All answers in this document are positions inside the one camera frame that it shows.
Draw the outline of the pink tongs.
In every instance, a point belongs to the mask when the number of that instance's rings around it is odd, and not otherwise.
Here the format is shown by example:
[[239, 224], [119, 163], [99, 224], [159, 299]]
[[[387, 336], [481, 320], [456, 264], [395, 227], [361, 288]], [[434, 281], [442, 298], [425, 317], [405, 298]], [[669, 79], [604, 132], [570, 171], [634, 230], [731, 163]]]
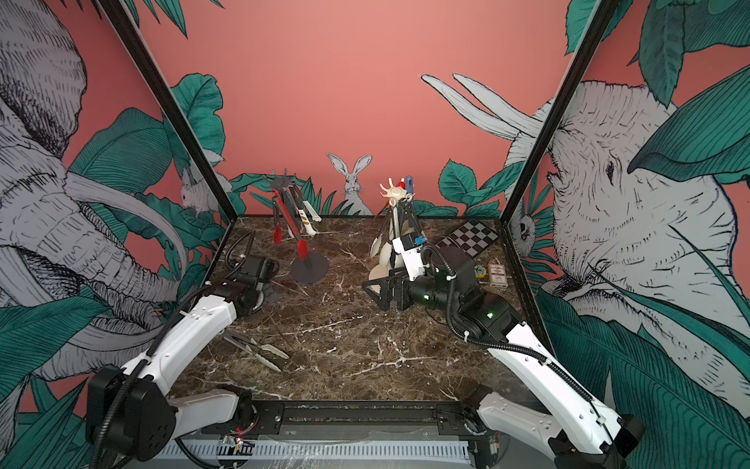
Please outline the pink tongs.
[[288, 227], [288, 230], [289, 230], [289, 234], [291, 234], [291, 236], [293, 236], [293, 238], [295, 238], [295, 240], [297, 240], [297, 242], [299, 240], [302, 240], [301, 234], [300, 234], [298, 226], [297, 226], [297, 224], [295, 222], [295, 219], [293, 217], [286, 217], [285, 221], [286, 221], [286, 224], [287, 224], [287, 227]]

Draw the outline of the black steel tongs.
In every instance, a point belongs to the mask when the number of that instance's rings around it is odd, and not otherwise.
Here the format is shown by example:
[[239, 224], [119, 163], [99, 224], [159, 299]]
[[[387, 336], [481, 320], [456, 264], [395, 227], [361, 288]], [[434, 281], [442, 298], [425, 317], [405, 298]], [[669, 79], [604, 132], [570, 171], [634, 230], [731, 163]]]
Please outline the black steel tongs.
[[421, 226], [421, 223], [416, 215], [416, 212], [413, 207], [413, 203], [411, 199], [406, 199], [400, 203], [402, 206], [402, 211], [404, 212], [404, 216], [407, 220], [407, 224], [409, 228], [412, 228], [418, 236], [424, 236], [425, 232]]

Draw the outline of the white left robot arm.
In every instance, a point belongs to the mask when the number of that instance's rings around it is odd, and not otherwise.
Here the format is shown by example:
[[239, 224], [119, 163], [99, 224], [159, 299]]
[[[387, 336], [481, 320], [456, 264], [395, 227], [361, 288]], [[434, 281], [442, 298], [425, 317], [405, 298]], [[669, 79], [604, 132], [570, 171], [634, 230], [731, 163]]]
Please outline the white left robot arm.
[[194, 464], [185, 435], [216, 427], [240, 445], [258, 425], [252, 393], [236, 385], [170, 400], [187, 366], [237, 317], [260, 309], [263, 289], [279, 271], [267, 257], [247, 255], [228, 275], [191, 293], [148, 349], [125, 365], [106, 365], [88, 387], [86, 438], [93, 468], [148, 461], [175, 443]]

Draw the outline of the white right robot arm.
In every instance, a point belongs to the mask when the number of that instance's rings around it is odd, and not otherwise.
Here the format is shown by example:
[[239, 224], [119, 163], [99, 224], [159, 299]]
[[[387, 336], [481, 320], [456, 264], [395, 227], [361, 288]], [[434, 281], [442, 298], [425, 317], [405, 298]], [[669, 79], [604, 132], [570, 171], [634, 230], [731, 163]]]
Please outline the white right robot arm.
[[402, 252], [404, 266], [369, 279], [365, 293], [392, 305], [438, 309], [461, 341], [488, 350], [543, 404], [538, 412], [484, 391], [474, 405], [480, 426], [535, 449], [558, 468], [624, 468], [645, 426], [589, 392], [549, 352], [506, 300], [480, 287], [474, 260], [455, 246], [424, 244]]

